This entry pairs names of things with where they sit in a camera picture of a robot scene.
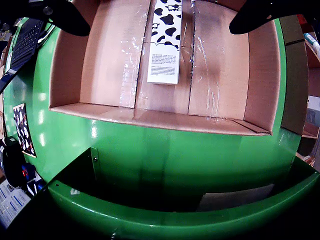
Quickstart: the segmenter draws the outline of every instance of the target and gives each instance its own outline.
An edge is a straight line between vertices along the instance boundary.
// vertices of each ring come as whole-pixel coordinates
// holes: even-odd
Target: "clear tape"
[[[136,12],[138,16],[137,23],[146,27],[148,12],[144,9],[146,5],[150,4],[150,0],[145,0],[144,4],[140,5],[140,8]],[[137,91],[137,76],[140,68],[141,52],[143,49],[144,37],[136,36],[131,40],[121,41],[121,52],[125,55],[123,62],[123,75],[121,92],[119,99],[119,106],[134,106]]]

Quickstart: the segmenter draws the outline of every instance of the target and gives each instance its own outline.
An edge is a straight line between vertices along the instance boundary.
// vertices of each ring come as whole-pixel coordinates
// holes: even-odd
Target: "cardboard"
[[[207,1],[197,1],[195,6],[189,114],[243,120],[249,81],[248,34],[230,33],[235,11]]]
[[[59,34],[50,80],[49,109],[51,111],[118,124],[178,131],[241,136],[272,134],[280,84],[279,46],[273,21],[253,35],[244,34],[233,38],[230,33],[227,33],[229,31],[228,21],[235,15],[234,11],[212,2],[200,0],[195,2],[196,5],[199,4],[200,6],[209,5],[210,14],[207,9],[203,9],[197,15],[199,21],[204,24],[202,28],[205,29],[205,25],[208,27],[206,30],[207,36],[214,38],[208,38],[207,42],[211,41],[212,46],[216,48],[219,46],[220,48],[220,52],[218,52],[220,55],[215,58],[210,55],[212,55],[211,51],[217,52],[217,50],[212,47],[207,49],[208,71],[207,66],[203,65],[205,62],[200,61],[199,69],[204,72],[198,71],[198,75],[206,75],[207,72],[211,74],[210,71],[216,71],[217,75],[223,76],[218,79],[219,86],[221,86],[221,97],[219,98],[220,106],[217,108],[217,114],[213,115],[215,117],[211,117],[212,115],[209,114],[198,116],[187,114],[190,113],[188,108],[192,104],[197,104],[195,101],[203,101],[202,98],[207,99],[207,94],[195,94],[189,105],[192,77],[190,71],[192,61],[190,60],[193,59],[193,51],[199,50],[197,45],[195,45],[195,50],[193,50],[193,44],[192,47],[189,47],[189,43],[193,42],[194,39],[194,30],[191,31],[187,27],[188,31],[185,31],[185,39],[188,39],[188,41],[184,42],[185,44],[181,43],[179,84],[176,86],[149,87],[146,83],[146,70],[148,69],[146,64],[148,63],[144,58],[144,55],[148,54],[148,36],[145,29],[141,29],[142,25],[146,29],[150,27],[150,18],[146,23],[144,22],[145,18],[141,18],[142,23],[140,23],[132,20],[132,14],[136,15],[138,11],[133,11],[133,9],[137,10],[136,7],[142,4],[145,8],[143,13],[147,16],[150,1],[102,1],[99,6],[80,0],[76,0],[74,3],[80,11],[90,15],[87,17],[92,19],[91,24],[93,23],[93,25],[89,38],[79,39],[63,31]],[[119,10],[127,10],[126,14],[129,16],[119,18],[119,15],[116,14],[119,13]],[[210,15],[215,17],[216,23],[206,22],[202,19],[210,18]],[[194,15],[191,13],[190,16],[193,17],[188,18],[189,22],[193,23]],[[124,30],[125,26],[130,26],[130,30]],[[116,32],[118,29],[120,29],[118,32],[123,33],[123,35],[113,34],[113,31]],[[121,50],[119,43],[127,41],[133,32],[136,39],[139,39],[136,40],[135,43],[138,44],[135,44],[135,46],[140,48],[144,39],[142,57],[140,58],[141,53],[139,51],[130,53],[133,56],[130,64],[132,66],[140,65],[140,67],[138,67],[137,75],[130,75],[129,87],[122,91],[124,94],[122,98],[119,92],[123,87],[119,85],[123,82],[120,69],[124,73],[126,64],[124,56],[118,51]],[[221,41],[224,45],[220,45],[220,42],[212,44],[215,40]],[[259,65],[251,64],[251,60],[257,61]],[[109,64],[113,64],[113,69],[108,67]],[[220,71],[213,66],[220,66]],[[193,68],[191,88],[195,84],[195,69]],[[268,78],[268,83],[266,76],[269,71],[271,77]],[[133,94],[135,84],[137,84],[136,96]],[[208,84],[204,84],[202,88],[199,93],[208,92]],[[131,100],[122,104],[121,99],[124,98]],[[205,105],[200,107],[206,108],[207,102],[205,101]],[[263,116],[266,119],[259,120],[254,114],[250,115],[250,112],[253,111],[259,111],[259,118]]]
[[[245,120],[272,132],[280,88],[275,24],[232,35],[228,25],[235,15],[210,2],[196,4],[189,114]]]
[[[144,43],[137,81],[135,108],[187,115],[191,88],[192,49],[181,47],[177,85],[147,83],[149,49],[150,43]]]
[[[284,44],[304,42],[305,38],[296,15],[280,17]]]
[[[304,42],[285,47],[286,93],[281,127],[302,135],[307,113],[308,61]]]
[[[82,103],[134,108],[149,6],[150,0],[101,2],[85,51]]]

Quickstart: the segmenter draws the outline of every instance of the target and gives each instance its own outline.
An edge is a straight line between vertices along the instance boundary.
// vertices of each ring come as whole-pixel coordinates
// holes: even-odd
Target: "cardboard flap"
[[[112,107],[87,103],[64,105],[51,108],[50,110],[74,116],[82,116],[88,119],[140,127],[209,134],[261,136],[261,134],[257,134],[246,126],[242,126],[241,124],[229,119],[217,117],[206,118],[170,112],[130,109],[125,107]]]
[[[254,131],[257,134],[268,134],[268,135],[272,134],[271,131],[268,131],[268,130],[265,130],[265,129],[261,128],[261,127],[258,127],[256,125],[250,123],[250,122],[243,121],[243,120],[237,120],[237,119],[234,119],[233,121],[236,122],[237,124],[240,124],[240,125],[248,128],[248,129]]]
[[[286,51],[286,93],[281,127],[302,135],[308,101],[308,61],[305,42],[291,44]]]
[[[297,15],[284,16],[279,19],[285,45],[305,41]]]

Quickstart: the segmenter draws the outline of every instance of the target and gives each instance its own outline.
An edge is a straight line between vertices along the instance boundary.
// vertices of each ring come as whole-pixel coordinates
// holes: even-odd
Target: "white label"
[[[308,109],[320,111],[320,97],[309,96],[308,97]]]

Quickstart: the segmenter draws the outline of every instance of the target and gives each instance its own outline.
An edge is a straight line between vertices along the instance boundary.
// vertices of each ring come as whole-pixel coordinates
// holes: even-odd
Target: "black keyboard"
[[[35,53],[43,25],[43,21],[35,19],[29,19],[23,24],[12,49],[11,67],[23,64],[26,57]]]

